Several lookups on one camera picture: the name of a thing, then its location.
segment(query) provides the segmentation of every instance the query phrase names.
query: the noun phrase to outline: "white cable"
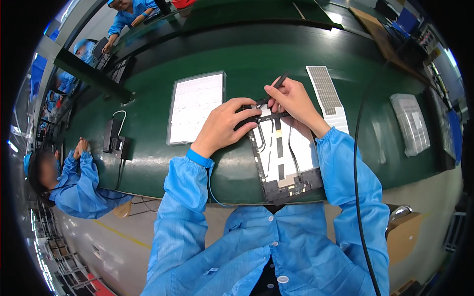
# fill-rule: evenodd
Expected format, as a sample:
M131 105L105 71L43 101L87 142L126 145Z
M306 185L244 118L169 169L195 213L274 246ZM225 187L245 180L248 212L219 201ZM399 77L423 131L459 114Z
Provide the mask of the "white cable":
M127 117L127 112L126 112L125 110L119 110L119 111L115 112L114 114L112 114L112 117L114 117L114 116L115 116L117 113L119 113L119 112L125 113L125 116L123 116L122 124L120 125L120 129L118 130L117 136L120 135L120 132L122 131L123 122L125 121L125 118Z

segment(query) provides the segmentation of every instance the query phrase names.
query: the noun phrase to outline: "blue wristband cord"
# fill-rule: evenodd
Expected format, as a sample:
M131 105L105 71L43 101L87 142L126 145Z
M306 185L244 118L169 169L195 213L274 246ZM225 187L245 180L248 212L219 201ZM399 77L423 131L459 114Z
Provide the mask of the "blue wristband cord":
M228 207L227 205L223 205L222 203L220 203L214 196L214 194L212 193L212 189L210 188L210 176L212 175L212 169L214 168L214 162L212 161L212 159L210 158L205 158L205 157L202 157L200 156L199 154L197 154L196 152L194 152L193 150L191 150L191 148L188 150L188 152L186 153L186 157L189 158L190 160L192 160L193 162L205 167L209 174L208 174L208 185L209 185L209 193L210 195L212 196L212 198L218 203L220 204L221 206L225 206L225 207Z

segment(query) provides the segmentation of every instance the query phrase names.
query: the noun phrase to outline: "yellow floor line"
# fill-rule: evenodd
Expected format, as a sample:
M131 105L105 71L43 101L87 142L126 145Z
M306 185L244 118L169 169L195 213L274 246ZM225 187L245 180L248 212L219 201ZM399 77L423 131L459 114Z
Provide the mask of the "yellow floor line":
M94 222L97 223L97 224L99 224L100 226L104 227L105 229L107 229L107 230L109 230L109 231L112 231L112 232L115 233L115 234L118 234L119 236L123 237L124 239L127 239L127 240L129 240L129 241L131 241L131 242L134 242L134 243L136 243L136 244L138 244L138 245L140 245L140 246L142 246L142 247L151 249L151 246L147 245L146 243L143 243L143 242L141 242L141 241L139 241L139 240L137 240L137 239L135 239L135 238L133 238L133 237L131 237L131 236L125 235L125 234L123 234L123 233L120 233L120 232L118 232L117 230L115 230L115 229L113 229L113 228L111 228L111 227L108 227L108 226L102 224L101 222L99 222L99 221L97 221L97 220L94 220Z

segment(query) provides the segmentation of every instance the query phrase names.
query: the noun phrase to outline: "white button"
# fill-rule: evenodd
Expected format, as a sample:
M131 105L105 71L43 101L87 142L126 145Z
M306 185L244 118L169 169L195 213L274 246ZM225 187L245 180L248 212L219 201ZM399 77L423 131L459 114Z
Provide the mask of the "white button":
M289 278L287 276L279 276L276 278L276 281L279 283L288 283Z

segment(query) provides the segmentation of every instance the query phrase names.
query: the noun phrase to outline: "wooden stool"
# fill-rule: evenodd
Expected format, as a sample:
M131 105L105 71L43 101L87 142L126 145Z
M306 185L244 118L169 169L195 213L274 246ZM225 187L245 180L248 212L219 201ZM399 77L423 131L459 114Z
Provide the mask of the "wooden stool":
M115 216L119 218L127 218L132 211L132 201L128 201L112 210Z

